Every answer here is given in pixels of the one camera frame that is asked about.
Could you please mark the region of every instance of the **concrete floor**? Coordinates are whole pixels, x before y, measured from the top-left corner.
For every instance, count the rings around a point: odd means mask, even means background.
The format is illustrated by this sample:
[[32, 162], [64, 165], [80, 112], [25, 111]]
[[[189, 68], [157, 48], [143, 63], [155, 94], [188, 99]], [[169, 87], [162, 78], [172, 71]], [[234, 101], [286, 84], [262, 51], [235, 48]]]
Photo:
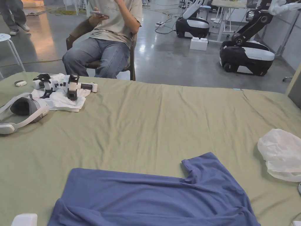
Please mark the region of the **concrete floor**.
[[[264, 77], [227, 73], [219, 65], [220, 44], [210, 42], [205, 52], [190, 50], [190, 39], [180, 39], [175, 32], [167, 35], [155, 33], [154, 24], [158, 21], [165, 21], [167, 16], [154, 10], [166, 8], [170, 13], [182, 13], [182, 10], [177, 7], [177, 3], [178, 0], [153, 0], [149, 9], [143, 9], [142, 27], [139, 29], [135, 49], [137, 81], [285, 92], [288, 83], [283, 83], [282, 78], [291, 76], [293, 71], [281, 59], [274, 61]], [[28, 16], [27, 25], [31, 31], [29, 33], [21, 31], [17, 36], [11, 38], [26, 71], [65, 73], [60, 60], [67, 50], [65, 39], [84, 19], [85, 16], [82, 14], [79, 16], [56, 16], [44, 13], [39, 16]], [[175, 21], [176, 18], [173, 17], [172, 22], [169, 22], [167, 26], [172, 27]], [[0, 31], [9, 32], [2, 18], [0, 18]], [[168, 31], [170, 29], [167, 27], [160, 28], [160, 32]], [[0, 70], [4, 77], [20, 72], [21, 68], [18, 65], [10, 65], [15, 64], [15, 61], [7, 44], [0, 43], [0, 49]], [[90, 76], [94, 76], [93, 70], [88, 69], [88, 73]], [[121, 72], [118, 78], [129, 80], [129, 72]]]

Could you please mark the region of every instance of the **hand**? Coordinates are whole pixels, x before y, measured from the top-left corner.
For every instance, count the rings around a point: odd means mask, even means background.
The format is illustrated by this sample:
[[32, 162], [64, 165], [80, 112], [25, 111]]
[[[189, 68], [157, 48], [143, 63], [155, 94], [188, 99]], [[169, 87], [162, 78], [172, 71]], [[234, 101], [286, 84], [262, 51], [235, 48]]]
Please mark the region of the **hand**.
[[93, 27], [96, 27], [101, 21], [107, 20], [108, 17], [106, 16], [101, 16], [99, 14], [94, 13], [90, 18], [89, 22]]

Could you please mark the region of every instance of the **gray pants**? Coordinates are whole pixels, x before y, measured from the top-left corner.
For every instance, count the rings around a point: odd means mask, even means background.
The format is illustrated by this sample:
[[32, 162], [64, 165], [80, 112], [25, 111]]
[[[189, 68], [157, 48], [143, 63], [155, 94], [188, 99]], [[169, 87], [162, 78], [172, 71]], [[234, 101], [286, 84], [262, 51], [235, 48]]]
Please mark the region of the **gray pants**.
[[129, 55], [130, 49], [123, 42], [88, 38], [69, 49], [63, 56], [63, 63], [67, 74], [88, 76], [85, 65], [100, 60], [95, 77], [116, 78], [127, 66]]
[[[13, 21], [9, 10], [11, 10], [15, 21]], [[17, 25], [26, 23], [26, 15], [23, 12], [21, 0], [0, 0], [0, 13], [11, 31], [18, 31]]]

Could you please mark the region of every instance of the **wall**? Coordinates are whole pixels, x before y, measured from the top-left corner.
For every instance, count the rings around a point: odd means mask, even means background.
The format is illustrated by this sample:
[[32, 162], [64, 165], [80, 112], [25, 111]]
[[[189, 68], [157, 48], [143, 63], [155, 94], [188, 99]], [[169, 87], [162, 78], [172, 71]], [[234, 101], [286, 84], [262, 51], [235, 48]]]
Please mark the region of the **wall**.
[[[293, 23], [295, 15], [299, 11], [287, 12], [282, 15], [274, 16], [271, 23], [267, 25], [266, 32], [263, 38], [264, 43], [274, 52], [277, 52], [280, 45], [282, 45], [286, 34], [289, 32], [290, 24]], [[301, 46], [298, 43], [301, 35], [301, 16], [299, 16], [293, 31], [289, 37], [282, 57], [293, 68], [297, 69], [301, 62]]]

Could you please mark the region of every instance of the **smartphone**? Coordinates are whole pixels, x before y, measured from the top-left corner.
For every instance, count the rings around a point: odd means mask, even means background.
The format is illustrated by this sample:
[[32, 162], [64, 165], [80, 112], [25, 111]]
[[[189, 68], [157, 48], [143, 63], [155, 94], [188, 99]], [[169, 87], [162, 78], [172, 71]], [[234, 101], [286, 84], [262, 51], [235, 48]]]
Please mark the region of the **smartphone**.
[[97, 15], [100, 15], [100, 17], [107, 17], [107, 18], [110, 18], [109, 16], [101, 13], [100, 11], [90, 11], [91, 14], [97, 14]]

